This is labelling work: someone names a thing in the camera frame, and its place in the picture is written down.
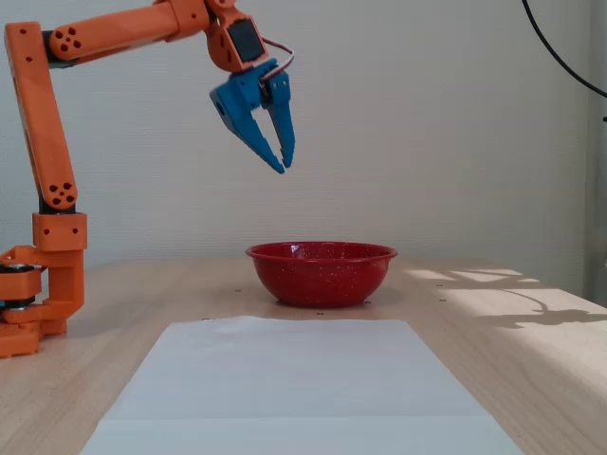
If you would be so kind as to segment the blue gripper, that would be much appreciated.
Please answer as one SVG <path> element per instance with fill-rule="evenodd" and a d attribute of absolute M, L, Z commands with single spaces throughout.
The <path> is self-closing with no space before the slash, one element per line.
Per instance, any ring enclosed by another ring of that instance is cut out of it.
<path fill-rule="evenodd" d="M 271 58 L 252 69 L 234 73 L 228 80 L 210 92 L 210 98 L 228 129 L 240 138 L 272 170 L 284 173 L 292 165 L 295 152 L 295 133 L 290 112 L 291 90 L 289 77 L 279 73 L 262 82 L 261 79 L 278 66 Z M 264 107 L 281 146 L 283 164 L 272 152 L 252 112 Z"/>

